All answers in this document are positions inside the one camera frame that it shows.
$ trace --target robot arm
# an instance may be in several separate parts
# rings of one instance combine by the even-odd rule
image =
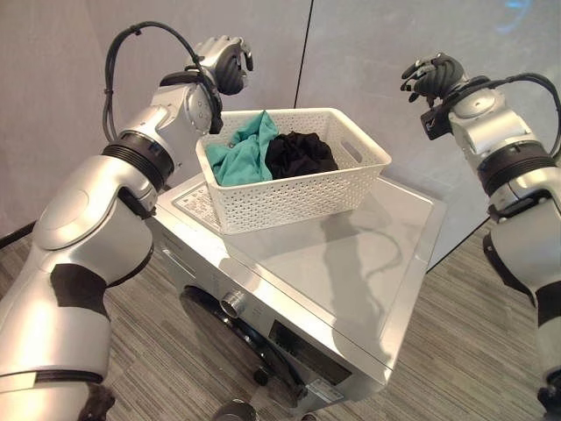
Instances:
[[[402,76],[409,101],[426,96],[422,115],[430,139],[451,132],[489,196],[489,214],[498,222],[484,239],[484,251],[503,282],[530,298],[537,309],[537,349],[548,384],[538,393],[544,407],[561,411],[561,168],[559,134],[546,153],[534,133],[496,86],[517,80],[539,81],[525,74],[505,81],[485,76],[469,79],[445,54],[417,61]],[[441,103],[434,106],[436,99]]]
[[[221,127],[220,96],[244,87],[241,38],[197,48],[204,75],[187,67],[166,76],[142,111],[103,153],[86,160],[46,207],[30,255],[0,302],[0,414],[5,420],[102,420],[114,399],[107,375],[106,288],[149,261],[158,191]]]

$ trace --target gray wall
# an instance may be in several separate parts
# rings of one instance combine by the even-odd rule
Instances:
[[[561,86],[560,4],[550,0],[316,0],[298,107],[339,108],[384,147],[385,175],[445,200],[448,214],[432,263],[486,218],[486,196],[451,135],[429,141],[419,122],[428,108],[399,91],[415,58],[444,51],[469,75],[524,71]],[[538,85],[505,88],[511,106],[548,146],[557,120]]]
[[[255,56],[251,89],[226,97],[224,108],[291,108],[308,15],[309,1],[299,0],[0,2],[0,237],[36,219],[64,178],[102,150],[103,65],[118,32],[159,20],[193,44],[243,36]],[[125,41],[115,80],[117,128],[185,59],[179,43],[157,29]]]
[[[0,2],[0,237],[36,219],[65,176],[103,148],[103,63],[117,32],[151,19],[194,43],[244,36],[256,71],[249,89],[224,99],[225,109],[290,108],[308,15],[304,0]],[[451,136],[425,139],[418,118],[426,107],[409,105],[399,91],[402,70],[445,51],[470,75],[531,70],[559,86],[560,17],[560,2],[551,0],[315,0],[297,105],[339,108],[392,155],[386,175],[449,204],[437,261],[486,217],[486,197]],[[184,59],[159,30],[126,40],[117,63],[117,126]],[[548,94],[537,86],[505,90],[549,145],[556,127]],[[175,181],[196,171],[195,164]]]

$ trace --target black garment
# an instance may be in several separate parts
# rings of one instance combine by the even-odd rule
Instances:
[[[315,133],[280,134],[269,143],[265,163],[274,180],[339,169],[331,148]]]

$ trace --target basket handle hole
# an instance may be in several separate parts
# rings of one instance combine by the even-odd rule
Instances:
[[[357,163],[362,162],[362,155],[350,142],[343,140],[341,146]]]

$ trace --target front-loading washing machine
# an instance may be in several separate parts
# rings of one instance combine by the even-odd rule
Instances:
[[[444,205],[380,178],[358,209],[224,235],[201,175],[149,222],[205,337],[294,414],[386,387]]]

